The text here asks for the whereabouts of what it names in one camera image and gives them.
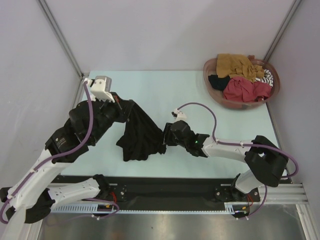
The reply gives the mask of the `black tank top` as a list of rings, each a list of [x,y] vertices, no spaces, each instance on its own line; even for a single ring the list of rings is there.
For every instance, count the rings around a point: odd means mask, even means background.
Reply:
[[[123,161],[146,161],[150,155],[165,154],[163,130],[134,103],[125,124],[123,136],[116,142],[122,148]]]

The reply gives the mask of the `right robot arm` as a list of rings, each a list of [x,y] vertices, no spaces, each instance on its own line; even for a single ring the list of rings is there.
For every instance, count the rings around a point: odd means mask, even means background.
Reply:
[[[253,189],[262,185],[279,185],[289,158],[266,137],[257,135],[252,142],[224,142],[208,134],[194,133],[183,120],[166,123],[163,144],[181,146],[195,157],[221,157],[246,163],[249,170],[233,179],[227,201],[242,201]]]

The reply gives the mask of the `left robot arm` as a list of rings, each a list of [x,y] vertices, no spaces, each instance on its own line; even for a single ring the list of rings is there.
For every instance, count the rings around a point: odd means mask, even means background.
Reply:
[[[80,182],[73,187],[50,188],[49,184],[81,155],[95,146],[113,123],[127,120],[127,104],[115,92],[111,100],[89,97],[70,110],[64,126],[57,129],[47,140],[38,160],[29,172],[12,187],[0,189],[0,221],[11,222],[18,211],[25,224],[36,223],[60,205],[78,200],[95,199],[116,202],[110,184],[102,174]]]

